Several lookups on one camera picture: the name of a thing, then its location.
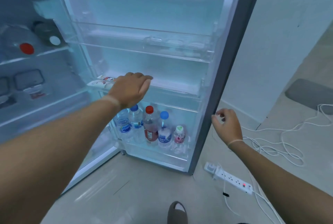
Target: white bottle cap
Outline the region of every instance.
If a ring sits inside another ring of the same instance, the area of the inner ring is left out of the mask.
[[[182,134],[182,133],[184,133],[184,128],[183,128],[183,126],[177,126],[176,127],[176,132],[177,132],[177,134]]]
[[[60,45],[61,44],[61,41],[60,41],[59,37],[56,37],[56,36],[50,37],[50,42],[53,45]]]

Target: refrigerator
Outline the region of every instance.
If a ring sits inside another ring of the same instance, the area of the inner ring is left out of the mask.
[[[106,95],[100,76],[141,72],[154,79],[139,109],[167,111],[183,151],[111,120],[65,191],[120,151],[193,174],[255,1],[0,0],[1,142]]]

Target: forearm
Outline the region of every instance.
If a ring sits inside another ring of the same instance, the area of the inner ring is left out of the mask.
[[[231,150],[243,161],[286,223],[333,223],[333,198],[290,174],[244,142]]]
[[[112,102],[99,100],[3,144],[0,148],[0,216],[12,221],[15,215],[19,221],[34,215],[30,220],[39,222],[118,111]]]

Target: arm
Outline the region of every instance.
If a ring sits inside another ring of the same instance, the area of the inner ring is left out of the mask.
[[[151,76],[120,76],[108,95],[0,146],[0,223],[40,223],[89,149],[124,108],[138,103]]]
[[[213,126],[225,144],[243,139],[232,109],[224,108],[216,114],[225,117],[225,123],[220,124],[212,116]],[[286,223],[333,223],[333,197],[285,171],[243,141],[233,142],[229,148],[243,161]]]

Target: hand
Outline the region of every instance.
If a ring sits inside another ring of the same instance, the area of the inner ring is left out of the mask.
[[[108,95],[119,101],[120,108],[131,108],[137,104],[146,94],[152,76],[142,73],[127,73],[119,76]]]
[[[226,145],[234,140],[243,140],[242,129],[234,110],[223,108],[216,114],[225,118],[225,122],[221,124],[215,115],[211,116],[216,133]]]

